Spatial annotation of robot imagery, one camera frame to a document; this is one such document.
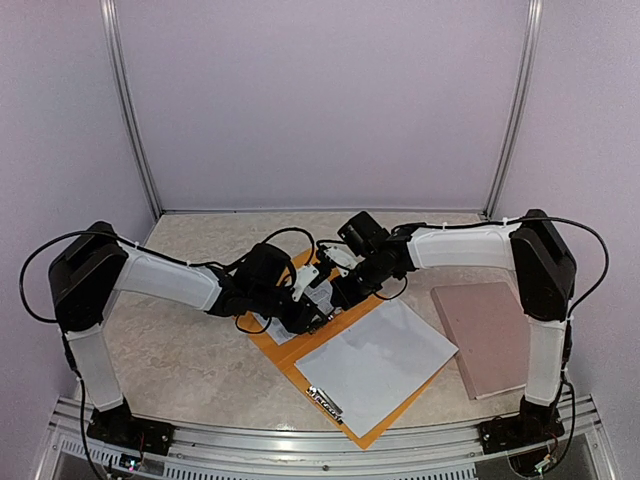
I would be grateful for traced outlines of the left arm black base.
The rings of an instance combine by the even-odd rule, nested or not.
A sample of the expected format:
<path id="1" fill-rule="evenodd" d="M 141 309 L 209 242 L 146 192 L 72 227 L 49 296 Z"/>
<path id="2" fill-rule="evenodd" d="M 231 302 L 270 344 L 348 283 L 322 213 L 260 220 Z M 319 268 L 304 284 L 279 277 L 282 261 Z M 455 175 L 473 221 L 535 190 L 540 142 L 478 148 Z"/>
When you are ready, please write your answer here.
<path id="1" fill-rule="evenodd" d="M 167 456 L 175 426 L 169 422 L 136 416 L 125 398 L 93 409 L 87 436 L 105 444 Z"/>

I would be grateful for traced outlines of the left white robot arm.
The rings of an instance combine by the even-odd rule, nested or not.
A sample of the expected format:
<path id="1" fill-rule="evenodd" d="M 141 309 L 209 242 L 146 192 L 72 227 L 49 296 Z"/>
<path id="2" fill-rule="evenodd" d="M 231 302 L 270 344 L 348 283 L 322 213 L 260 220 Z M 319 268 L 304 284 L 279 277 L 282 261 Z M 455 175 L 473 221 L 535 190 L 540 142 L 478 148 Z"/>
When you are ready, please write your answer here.
<path id="1" fill-rule="evenodd" d="M 125 396 L 104 335 L 105 319 L 121 293 L 168 300 L 221 318 L 256 313 L 301 335 L 329 320 L 305 292 L 315 277 L 311 264 L 295 267 L 286 252 L 266 241 L 228 265 L 189 263 L 121 238 L 104 221 L 79 232 L 49 267 L 55 320 L 86 394 L 103 412 L 102 430 L 121 445 L 140 434 L 137 418 L 121 407 Z"/>

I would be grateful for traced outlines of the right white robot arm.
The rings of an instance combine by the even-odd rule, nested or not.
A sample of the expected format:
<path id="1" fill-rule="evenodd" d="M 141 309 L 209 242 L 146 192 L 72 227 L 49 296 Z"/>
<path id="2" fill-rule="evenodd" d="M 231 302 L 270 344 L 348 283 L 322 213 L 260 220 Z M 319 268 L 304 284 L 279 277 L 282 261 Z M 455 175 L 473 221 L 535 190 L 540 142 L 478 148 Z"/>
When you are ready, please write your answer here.
<path id="1" fill-rule="evenodd" d="M 357 257 L 346 276 L 333 280 L 334 306 L 349 310 L 377 293 L 389 278 L 435 267 L 485 267 L 514 272 L 520 304 L 530 324 L 524 399 L 531 404 L 513 419 L 511 433 L 535 442 L 551 424 L 544 408 L 561 384 L 566 322 L 577 264 L 569 247 L 540 209 L 503 221 L 471 225 L 415 222 L 387 230 L 362 211 L 338 231 Z"/>

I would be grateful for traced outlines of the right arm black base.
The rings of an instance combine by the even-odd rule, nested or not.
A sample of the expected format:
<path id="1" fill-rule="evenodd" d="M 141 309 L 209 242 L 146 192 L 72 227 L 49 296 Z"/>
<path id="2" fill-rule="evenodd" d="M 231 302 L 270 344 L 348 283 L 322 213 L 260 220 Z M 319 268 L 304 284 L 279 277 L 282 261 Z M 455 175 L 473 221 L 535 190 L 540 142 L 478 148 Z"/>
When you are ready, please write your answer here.
<path id="1" fill-rule="evenodd" d="M 549 405 L 539 405 L 521 397 L 519 411 L 512 416 L 497 416 L 478 424 L 484 454 L 527 447 L 565 434 L 556 397 Z"/>

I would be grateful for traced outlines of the white paper sheet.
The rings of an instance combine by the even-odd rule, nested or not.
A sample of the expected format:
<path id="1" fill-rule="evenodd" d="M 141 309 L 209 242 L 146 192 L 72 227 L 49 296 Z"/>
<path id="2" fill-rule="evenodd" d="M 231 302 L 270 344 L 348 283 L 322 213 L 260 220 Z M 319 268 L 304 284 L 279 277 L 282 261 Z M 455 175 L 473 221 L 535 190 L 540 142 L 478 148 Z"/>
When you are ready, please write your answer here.
<path id="1" fill-rule="evenodd" d="M 333 320 L 336 307 L 331 302 L 333 288 L 328 281 L 307 287 L 298 302 L 287 306 L 280 317 L 272 320 L 267 333 L 277 345 L 294 337 L 311 334 Z"/>
<path id="2" fill-rule="evenodd" d="M 382 303 L 296 361 L 362 438 L 418 391 L 458 348 L 403 301 Z"/>

